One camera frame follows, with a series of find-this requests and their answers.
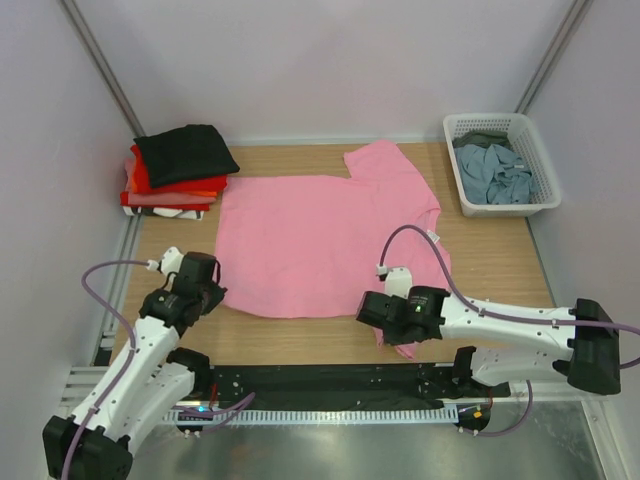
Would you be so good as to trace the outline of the pink t-shirt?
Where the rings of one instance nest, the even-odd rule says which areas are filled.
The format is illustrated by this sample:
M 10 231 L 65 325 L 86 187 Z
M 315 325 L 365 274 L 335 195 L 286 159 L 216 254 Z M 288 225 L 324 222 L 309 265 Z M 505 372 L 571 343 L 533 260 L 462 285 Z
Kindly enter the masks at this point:
M 222 196 L 215 255 L 227 307 L 273 319 L 352 316 L 376 267 L 409 269 L 414 284 L 445 288 L 451 258 L 433 250 L 440 204 L 388 140 L 344 155 L 346 178 L 235 177 Z

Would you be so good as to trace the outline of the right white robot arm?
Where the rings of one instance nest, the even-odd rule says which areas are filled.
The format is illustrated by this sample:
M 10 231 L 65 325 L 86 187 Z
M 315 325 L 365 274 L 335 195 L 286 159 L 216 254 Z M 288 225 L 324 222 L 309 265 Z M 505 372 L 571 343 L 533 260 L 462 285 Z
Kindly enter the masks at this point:
M 486 386 L 565 377 L 592 394 L 621 391 L 619 334 L 601 305 L 579 298 L 572 308 L 536 309 L 460 297 L 413 286 L 404 296 L 365 292 L 359 322 L 382 331 L 389 345 L 426 340 L 488 340 L 505 346 L 465 349 L 450 372 L 452 387 L 472 396 Z

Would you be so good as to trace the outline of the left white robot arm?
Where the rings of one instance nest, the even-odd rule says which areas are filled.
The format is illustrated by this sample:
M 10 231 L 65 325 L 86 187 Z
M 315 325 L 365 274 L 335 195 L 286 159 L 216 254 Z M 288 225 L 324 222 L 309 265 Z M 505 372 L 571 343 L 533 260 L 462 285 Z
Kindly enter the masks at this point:
M 185 332 L 224 299 L 218 259 L 169 248 L 146 268 L 165 282 L 149 293 L 128 340 L 86 398 L 43 429 L 53 479 L 124 479 L 140 445 L 179 401 L 204 398 L 212 387 L 208 356 L 182 348 Z

